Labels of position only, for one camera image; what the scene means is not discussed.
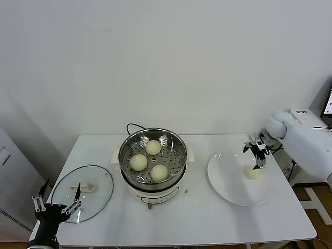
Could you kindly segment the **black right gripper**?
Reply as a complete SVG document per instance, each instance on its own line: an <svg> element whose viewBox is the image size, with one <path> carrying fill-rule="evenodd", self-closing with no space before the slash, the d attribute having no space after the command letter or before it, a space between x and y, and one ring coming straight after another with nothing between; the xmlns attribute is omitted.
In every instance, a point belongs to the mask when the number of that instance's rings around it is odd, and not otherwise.
<svg viewBox="0 0 332 249"><path fill-rule="evenodd" d="M253 147L251 142L245 142L243 152L245 153L249 149L256 158L256 165L253 167L253 170L263 169L265 167L266 150L260 150L258 147Z"/></svg>

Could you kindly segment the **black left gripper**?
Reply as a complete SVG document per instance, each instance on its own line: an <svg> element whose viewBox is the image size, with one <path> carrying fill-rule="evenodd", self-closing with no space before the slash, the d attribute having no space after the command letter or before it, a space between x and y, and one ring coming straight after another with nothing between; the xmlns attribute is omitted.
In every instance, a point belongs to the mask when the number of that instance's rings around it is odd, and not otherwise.
<svg viewBox="0 0 332 249"><path fill-rule="evenodd" d="M74 202L70 206L64 204L45 204L43 201L44 194L47 190L50 179L41 186L37 195L32 196L35 209L35 217L40 222L37 233L57 233L59 225L68 220L67 214L73 214L80 206L80 186L77 185Z"/></svg>

